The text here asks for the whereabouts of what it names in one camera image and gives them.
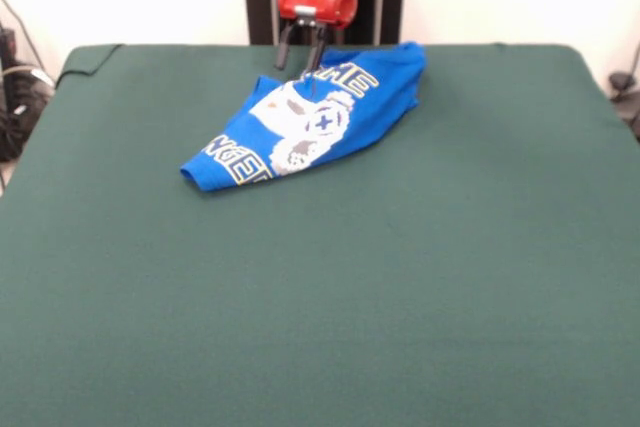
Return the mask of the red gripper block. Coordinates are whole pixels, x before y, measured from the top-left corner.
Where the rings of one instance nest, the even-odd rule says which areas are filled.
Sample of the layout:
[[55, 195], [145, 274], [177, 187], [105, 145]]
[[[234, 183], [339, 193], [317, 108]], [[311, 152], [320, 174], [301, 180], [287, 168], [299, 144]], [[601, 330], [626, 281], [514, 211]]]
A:
[[[358, 0], [278, 0], [280, 17], [288, 21], [283, 28], [278, 45], [274, 67], [284, 69], [290, 50], [292, 35], [297, 28], [297, 21], [304, 19], [316, 24], [344, 29], [354, 20], [358, 8]], [[306, 73], [318, 69], [327, 45], [328, 27], [318, 25], [312, 28], [313, 39], [309, 53]]]

